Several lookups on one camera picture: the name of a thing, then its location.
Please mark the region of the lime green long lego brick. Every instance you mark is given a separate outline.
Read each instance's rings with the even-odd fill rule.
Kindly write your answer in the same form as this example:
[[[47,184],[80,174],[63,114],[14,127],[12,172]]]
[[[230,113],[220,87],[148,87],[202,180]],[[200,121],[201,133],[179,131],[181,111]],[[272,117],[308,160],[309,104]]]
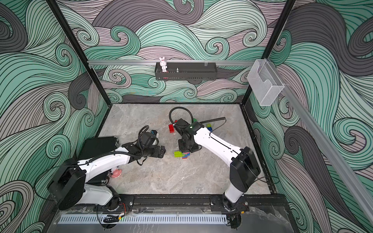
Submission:
[[[184,157],[184,154],[181,151],[175,151],[174,152],[174,157],[175,158]]]

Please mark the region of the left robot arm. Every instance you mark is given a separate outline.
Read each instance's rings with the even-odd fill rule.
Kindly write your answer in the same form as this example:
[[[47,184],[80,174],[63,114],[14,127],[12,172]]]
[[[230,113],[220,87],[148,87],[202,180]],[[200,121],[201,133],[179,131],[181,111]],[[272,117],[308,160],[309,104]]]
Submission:
[[[62,165],[52,168],[56,172],[47,185],[51,201],[56,203],[59,210],[67,210],[80,204],[93,204],[115,211],[120,206],[121,199],[114,188],[89,182],[104,172],[142,158],[163,158],[165,152],[164,146],[126,143],[114,151],[93,158],[80,161],[68,159]]]

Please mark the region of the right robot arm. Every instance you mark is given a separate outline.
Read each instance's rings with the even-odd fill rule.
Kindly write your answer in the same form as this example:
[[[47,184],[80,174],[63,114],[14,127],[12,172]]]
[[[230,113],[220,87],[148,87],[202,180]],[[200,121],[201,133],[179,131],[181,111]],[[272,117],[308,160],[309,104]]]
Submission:
[[[189,124],[179,119],[173,126],[181,136],[178,146],[182,153],[195,153],[205,148],[229,166],[230,184],[222,195],[222,204],[227,211],[238,208],[239,199],[255,182],[267,182],[267,177],[259,176],[261,168],[250,147],[234,146],[214,135],[198,121]]]

